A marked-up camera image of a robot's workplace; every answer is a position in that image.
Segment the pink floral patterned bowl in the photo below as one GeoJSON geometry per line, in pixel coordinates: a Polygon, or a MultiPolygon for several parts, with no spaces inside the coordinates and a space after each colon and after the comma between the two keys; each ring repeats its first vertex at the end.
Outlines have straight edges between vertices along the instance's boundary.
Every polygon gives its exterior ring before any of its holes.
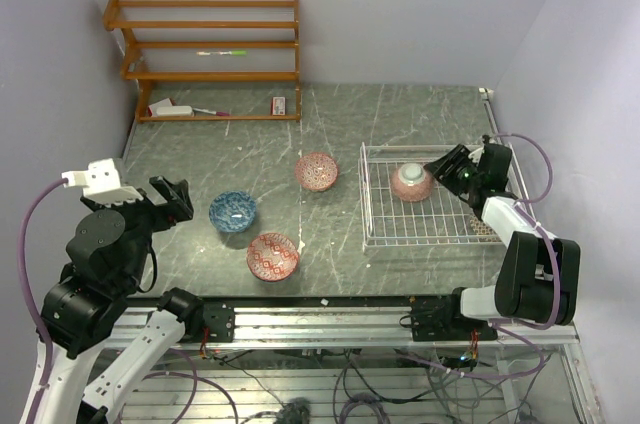
{"type": "Polygon", "coordinates": [[[294,175],[303,189],[323,192],[337,181],[339,168],[336,161],[323,152],[312,152],[298,159],[294,175]]]}

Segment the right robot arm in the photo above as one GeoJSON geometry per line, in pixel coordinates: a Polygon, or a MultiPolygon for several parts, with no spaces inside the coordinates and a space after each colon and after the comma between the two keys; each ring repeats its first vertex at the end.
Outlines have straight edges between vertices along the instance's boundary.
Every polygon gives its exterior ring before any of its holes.
{"type": "Polygon", "coordinates": [[[458,305],[440,317],[450,338],[465,338],[476,321],[506,319],[546,330],[571,323],[576,309],[580,246],[547,231],[508,190],[510,147],[487,141],[475,151],[459,144],[424,165],[426,174],[464,202],[506,247],[496,282],[454,291],[458,305]]]}

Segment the blue patterned bowl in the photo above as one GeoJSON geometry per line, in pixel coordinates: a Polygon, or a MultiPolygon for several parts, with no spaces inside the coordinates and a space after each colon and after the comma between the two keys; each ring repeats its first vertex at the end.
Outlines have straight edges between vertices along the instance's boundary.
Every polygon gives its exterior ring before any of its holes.
{"type": "Polygon", "coordinates": [[[209,207],[209,220],[223,233],[246,231],[257,215],[255,199],[244,191],[227,191],[216,196],[209,207]]]}

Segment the black white leaf bowl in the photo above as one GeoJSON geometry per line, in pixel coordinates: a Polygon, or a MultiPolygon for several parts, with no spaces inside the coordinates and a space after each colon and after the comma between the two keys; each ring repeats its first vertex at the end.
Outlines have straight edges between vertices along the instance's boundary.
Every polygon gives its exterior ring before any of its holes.
{"type": "Polygon", "coordinates": [[[434,188],[434,178],[418,163],[405,163],[396,168],[390,180],[394,196],[404,202],[420,202],[429,198],[434,188]]]}

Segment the brown lattice patterned bowl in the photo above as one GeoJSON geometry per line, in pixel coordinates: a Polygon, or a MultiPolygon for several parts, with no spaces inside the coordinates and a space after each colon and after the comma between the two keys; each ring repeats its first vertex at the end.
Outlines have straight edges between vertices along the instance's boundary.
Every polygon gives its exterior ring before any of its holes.
{"type": "Polygon", "coordinates": [[[500,241],[495,231],[486,223],[478,219],[475,215],[470,216],[469,223],[474,234],[478,236],[480,239],[487,242],[500,241]]]}

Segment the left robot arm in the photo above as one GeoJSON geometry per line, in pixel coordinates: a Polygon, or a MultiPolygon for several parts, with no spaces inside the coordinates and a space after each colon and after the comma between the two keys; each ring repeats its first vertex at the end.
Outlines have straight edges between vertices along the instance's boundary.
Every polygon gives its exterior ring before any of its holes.
{"type": "Polygon", "coordinates": [[[66,246],[70,261],[42,305],[35,303],[26,270],[27,229],[41,198],[28,208],[18,237],[18,273],[38,346],[21,422],[113,423],[157,360],[179,341],[202,334],[203,301],[173,288],[125,350],[96,378],[90,376],[128,298],[141,289],[145,264],[157,261],[153,235],[194,214],[187,181],[154,176],[149,182],[163,203],[123,184],[113,171],[70,171],[42,191],[47,197],[59,187],[79,187],[91,211],[76,226],[66,246]]]}

